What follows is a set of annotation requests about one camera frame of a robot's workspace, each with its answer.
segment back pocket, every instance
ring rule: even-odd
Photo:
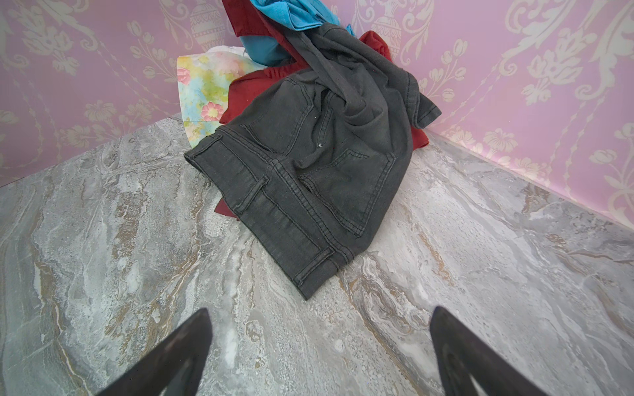
[[[353,235],[360,237],[394,165],[394,155],[345,150],[332,163],[299,176],[300,181]]]
[[[265,111],[242,127],[265,150],[277,154],[290,153],[314,107],[306,87],[287,77],[272,96],[264,95],[261,100],[266,101]]]

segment denim jeans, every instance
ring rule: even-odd
[[[410,162],[410,124],[440,110],[414,76],[342,28],[285,35],[310,68],[185,158],[308,299],[370,245]]]

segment pink wallpaper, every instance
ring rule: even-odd
[[[0,6],[0,184],[179,111],[218,0]],[[443,110],[427,130],[634,228],[634,0],[325,0]]]

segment red garment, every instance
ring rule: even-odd
[[[242,114],[244,109],[246,109],[258,95],[284,77],[307,68],[308,63],[306,63],[304,58],[299,55],[286,37],[284,37],[281,29],[276,27],[278,26],[277,23],[262,15],[262,13],[251,4],[250,0],[223,0],[223,4],[237,37],[242,35],[268,35],[274,37],[296,61],[295,63],[285,66],[258,70],[234,80],[229,86],[228,108],[220,119],[221,124],[226,124]],[[392,61],[389,47],[377,33],[370,30],[365,32],[359,40],[385,56],[389,61]],[[414,127],[411,127],[411,138],[414,150],[429,144],[429,138],[425,132]],[[224,199],[220,199],[215,212],[223,215],[233,215],[229,206],[224,202]]]

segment floral garment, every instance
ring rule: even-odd
[[[180,56],[176,62],[183,125],[192,148],[220,126],[231,82],[265,68],[234,52],[210,51]]]

